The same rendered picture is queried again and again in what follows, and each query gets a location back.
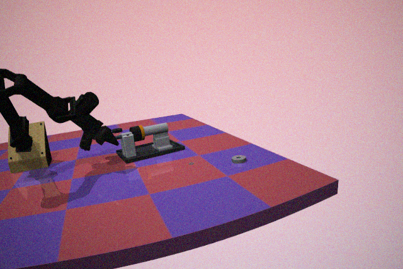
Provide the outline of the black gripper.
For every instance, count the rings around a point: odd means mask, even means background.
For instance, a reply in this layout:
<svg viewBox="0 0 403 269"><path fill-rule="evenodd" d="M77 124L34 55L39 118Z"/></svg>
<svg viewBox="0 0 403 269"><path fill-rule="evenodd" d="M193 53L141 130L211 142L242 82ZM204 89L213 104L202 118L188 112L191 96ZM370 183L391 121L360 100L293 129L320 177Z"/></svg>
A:
<svg viewBox="0 0 403 269"><path fill-rule="evenodd" d="M102 122L95 119L91 114L89 114L80 128L93 134L95 136L95 141L100 145L103 145L104 142L109 142L110 144L118 146L119 142L115 139L112 130L106 125L102 125Z"/></svg>

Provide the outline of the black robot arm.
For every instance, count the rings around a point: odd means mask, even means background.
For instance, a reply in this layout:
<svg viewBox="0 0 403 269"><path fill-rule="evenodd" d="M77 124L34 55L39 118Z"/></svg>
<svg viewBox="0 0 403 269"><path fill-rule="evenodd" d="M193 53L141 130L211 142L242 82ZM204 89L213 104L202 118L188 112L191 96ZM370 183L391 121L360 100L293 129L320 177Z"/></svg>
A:
<svg viewBox="0 0 403 269"><path fill-rule="evenodd" d="M4 78L13 81L14 86L5 89ZM9 99L14 94L21 94L42 107L53 121L57 123L73 121L79 127L99 104L98 97L92 92L81 94L77 101L75 96L53 97L31 82L26 75L0 69L0 113L10 127L10 146L15 147L16 152L30 152L33 141L32 136L29 136L29 120L26 116L18 115ZM68 103L70 103L70 110ZM83 130L79 147L90 151L94 137L93 134Z"/></svg>

